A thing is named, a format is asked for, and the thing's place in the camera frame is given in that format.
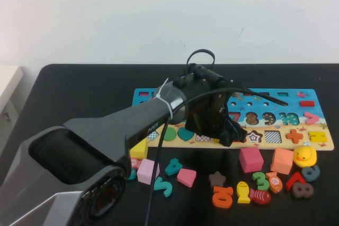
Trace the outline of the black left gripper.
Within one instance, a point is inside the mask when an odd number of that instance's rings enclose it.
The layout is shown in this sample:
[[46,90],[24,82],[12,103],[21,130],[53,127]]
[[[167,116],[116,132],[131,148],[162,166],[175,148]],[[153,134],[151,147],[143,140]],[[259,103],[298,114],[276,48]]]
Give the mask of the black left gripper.
[[219,139],[224,147],[232,142],[245,142],[247,131],[229,119],[225,110],[226,92],[204,93],[188,103],[185,128],[197,135]]

